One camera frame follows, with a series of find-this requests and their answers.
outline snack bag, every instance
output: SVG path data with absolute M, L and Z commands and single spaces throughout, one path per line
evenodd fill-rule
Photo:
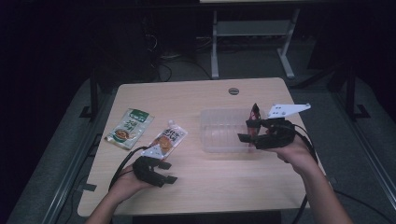
M 174 121 L 169 120 L 168 128 L 158 134 L 155 140 L 150 143 L 148 149 L 144 150 L 141 155 L 165 160 L 186 135 L 186 130 L 180 128 Z
M 129 108 L 117 127 L 105 139 L 118 147 L 129 150 L 153 120 L 154 117 L 149 113 Z

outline dark background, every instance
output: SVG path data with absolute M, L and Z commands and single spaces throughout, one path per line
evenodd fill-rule
M 74 94 L 92 73 L 104 91 L 126 82 L 150 82 L 156 76 L 150 64 L 161 52 L 147 53 L 150 43 L 144 34 L 157 35 L 162 50 L 177 49 L 193 58 L 194 38 L 211 33 L 208 10 L 159 10 L 145 21 L 142 18 L 147 12 L 143 10 L 133 15 L 128 10 L 108 14 L 77 9 L 79 6 L 96 5 L 47 0 L 0 3 L 2 223 Z M 340 60 L 352 64 L 395 119 L 394 9 L 394 3 L 385 0 L 347 7 L 306 7 L 294 38 L 304 40 L 312 35 L 318 40 L 312 68 L 327 68 Z M 225 11 L 222 16 L 232 15 L 241 18 L 247 14 Z M 120 32 L 125 27 L 129 36 Z M 130 40 L 141 43 L 140 48 L 129 46 Z M 125 76 L 132 71 L 132 77 Z

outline gray carpet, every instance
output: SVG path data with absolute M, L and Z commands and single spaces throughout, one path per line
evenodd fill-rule
M 288 57 L 297 76 L 293 80 L 284 76 L 276 55 L 277 46 L 279 46 L 278 42 L 265 42 L 260 47 L 246 46 L 237 52 L 220 53 L 219 78 L 282 77 L 287 85 L 293 85 L 317 72 L 306 69 L 314 42 L 291 44 Z M 200 66 L 187 63 L 183 59 L 166 63 L 172 69 L 169 81 L 208 79 L 209 52 L 197 54 L 197 62 Z M 162 80 L 170 75 L 170 71 L 164 67 L 160 67 L 160 72 Z M 375 174 L 360 139 L 355 134 L 355 127 L 358 126 L 375 149 L 375 154 L 389 176 L 396 181 L 394 150 L 396 125 L 376 102 L 371 89 L 360 80 L 357 81 L 356 103 L 365 105 L 372 117 L 352 123 L 343 110 L 342 101 L 345 93 L 341 91 L 339 94 L 334 94 L 326 90 L 325 85 L 329 78 L 325 77 L 304 90 L 290 91 L 296 104 L 308 102 L 312 105 L 310 110 L 301 113 L 301 117 L 315 143 L 323 167 L 334 189 L 370 204 L 396 222 L 395 208 Z M 56 223 L 81 223 L 85 220 L 77 214 L 81 196 L 78 185 L 85 182 L 93 156 L 88 156 L 85 161 L 82 160 L 84 163 L 76 176 L 65 178 L 64 174 L 67 173 L 73 157 L 80 153 L 85 158 L 89 147 L 95 139 L 97 140 L 96 135 L 102 133 L 115 92 L 116 90 L 111 94 L 99 94 L 101 114 L 95 121 L 90 122 L 89 119 L 78 117 L 82 108 L 90 104 L 89 82 L 81 86 L 15 207 L 9 223 L 41 223 L 43 220 L 44 222 L 56 220 Z M 70 191 L 59 188 L 62 183 L 67 182 L 66 179 L 68 183 L 74 183 Z M 48 213 L 57 190 L 63 190 L 61 193 L 64 194 L 59 206 L 62 207 L 59 217 L 51 212 Z M 341 195 L 339 199 L 355 223 L 387 223 L 380 215 L 361 203 Z M 296 209 L 282 211 L 282 223 L 291 223 L 296 213 Z M 133 223 L 133 221 L 130 217 L 115 217 L 114 223 Z M 305 210 L 300 223 L 314 223 L 309 209 Z

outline hand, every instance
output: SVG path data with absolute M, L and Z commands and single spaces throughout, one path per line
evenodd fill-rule
M 115 203 L 122 203 L 136 194 L 141 189 L 150 188 L 152 185 L 137 179 L 134 175 L 132 165 L 125 167 L 119 175 L 119 178 L 111 187 L 107 196 L 114 200 Z
M 282 161 L 289 162 L 299 175 L 304 171 L 318 167 L 303 139 L 298 135 L 294 137 L 294 141 L 289 145 L 267 149 L 267 151 L 275 152 Z

